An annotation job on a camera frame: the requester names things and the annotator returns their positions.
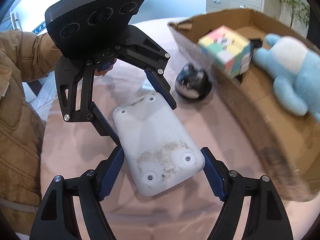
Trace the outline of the left forearm brown sleeve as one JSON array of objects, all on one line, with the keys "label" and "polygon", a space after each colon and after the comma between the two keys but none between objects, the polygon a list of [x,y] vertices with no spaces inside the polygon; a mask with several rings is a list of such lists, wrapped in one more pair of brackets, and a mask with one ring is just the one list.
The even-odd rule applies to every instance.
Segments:
[{"label": "left forearm brown sleeve", "polygon": [[1,32],[1,70],[17,68],[23,82],[47,76],[61,56],[48,33],[38,36],[20,30]]}]

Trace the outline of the left hand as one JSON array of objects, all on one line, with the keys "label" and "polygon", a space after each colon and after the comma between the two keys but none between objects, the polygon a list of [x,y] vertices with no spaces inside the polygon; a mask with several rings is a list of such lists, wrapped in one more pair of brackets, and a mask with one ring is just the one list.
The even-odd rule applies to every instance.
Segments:
[{"label": "left hand", "polygon": [[101,68],[101,71],[95,70],[95,72],[94,72],[95,76],[105,76],[109,71],[111,71],[113,69],[116,61],[117,61],[117,59],[114,59],[113,61],[104,64]]}]

